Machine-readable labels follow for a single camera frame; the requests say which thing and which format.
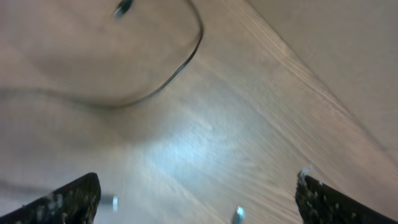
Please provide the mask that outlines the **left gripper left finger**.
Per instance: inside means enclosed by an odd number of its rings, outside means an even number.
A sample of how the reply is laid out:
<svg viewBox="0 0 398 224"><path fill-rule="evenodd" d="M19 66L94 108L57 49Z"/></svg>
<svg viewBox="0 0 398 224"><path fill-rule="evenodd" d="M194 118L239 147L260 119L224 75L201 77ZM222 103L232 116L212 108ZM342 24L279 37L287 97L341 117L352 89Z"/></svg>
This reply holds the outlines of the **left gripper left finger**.
<svg viewBox="0 0 398 224"><path fill-rule="evenodd" d="M93 223L101 199L98 175L87 173L1 217L1 224Z"/></svg>

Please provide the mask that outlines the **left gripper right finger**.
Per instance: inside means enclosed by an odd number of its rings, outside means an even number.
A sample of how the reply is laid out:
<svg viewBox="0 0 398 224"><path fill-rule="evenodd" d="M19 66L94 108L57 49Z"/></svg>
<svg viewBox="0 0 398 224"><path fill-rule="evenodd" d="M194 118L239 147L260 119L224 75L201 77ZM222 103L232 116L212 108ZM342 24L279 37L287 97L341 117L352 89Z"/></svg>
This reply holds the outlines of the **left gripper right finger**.
<svg viewBox="0 0 398 224"><path fill-rule="evenodd" d="M304 224L397 224L309 176L307 169L297 174L295 202Z"/></svg>

